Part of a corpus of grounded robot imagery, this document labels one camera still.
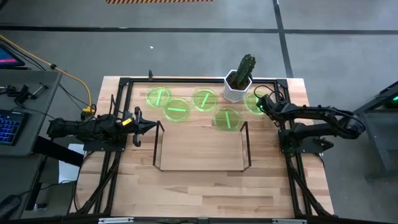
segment keyboard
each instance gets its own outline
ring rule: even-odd
[[[0,110],[0,144],[14,146],[29,113]]]

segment computer monitor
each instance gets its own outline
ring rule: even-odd
[[[17,66],[24,66],[25,63],[16,57],[4,45],[0,44],[0,68],[12,68]]]

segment white pot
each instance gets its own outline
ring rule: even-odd
[[[232,103],[236,103],[244,98],[246,92],[248,91],[249,87],[251,86],[252,81],[249,78],[249,84],[245,90],[234,90],[229,86],[228,82],[226,81],[226,79],[229,77],[229,75],[233,72],[236,72],[236,70],[229,71],[228,75],[225,76],[225,78],[224,78],[224,98],[226,98],[227,100],[229,100]]]

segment green petri dish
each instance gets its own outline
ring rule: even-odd
[[[241,115],[232,108],[222,108],[216,112],[215,124],[222,131],[236,131],[240,128]]]
[[[217,95],[211,90],[197,90],[192,95],[193,106],[202,112],[209,112],[217,105]]]
[[[163,108],[164,116],[173,122],[185,120],[189,114],[189,105],[183,99],[172,99]]]
[[[263,93],[256,93],[256,94],[257,94],[257,96],[260,96],[260,97],[264,96]],[[249,93],[244,98],[244,106],[252,114],[263,115],[264,113],[256,105],[258,101],[259,101],[259,98],[257,98],[254,93]]]
[[[164,86],[155,87],[147,93],[147,105],[151,108],[164,107],[171,97],[171,92]]]

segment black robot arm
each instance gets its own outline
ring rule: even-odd
[[[297,106],[286,102],[282,96],[277,95],[278,102],[275,103],[269,95],[262,96],[257,102],[260,108],[277,126],[285,124],[286,121],[297,118],[315,119],[326,122],[325,124],[305,125],[295,123],[291,129],[279,132],[279,139],[284,153],[300,150],[303,142],[312,142],[318,145],[316,149],[307,146],[307,152],[322,152],[333,147],[333,143],[320,139],[320,136],[339,136],[345,139],[356,139],[365,130],[364,124],[359,116],[350,111],[339,110],[334,107],[322,106]]]
[[[112,114],[97,116],[96,119],[89,121],[65,121],[57,118],[50,121],[47,134],[50,138],[61,138],[68,135],[74,135],[82,142],[100,141],[106,144],[117,144],[127,134],[134,133],[133,143],[140,147],[140,134],[145,134],[148,130],[157,125],[154,121],[147,121],[142,118],[142,112],[137,106],[134,110],[136,118],[132,114],[127,114],[126,119]]]

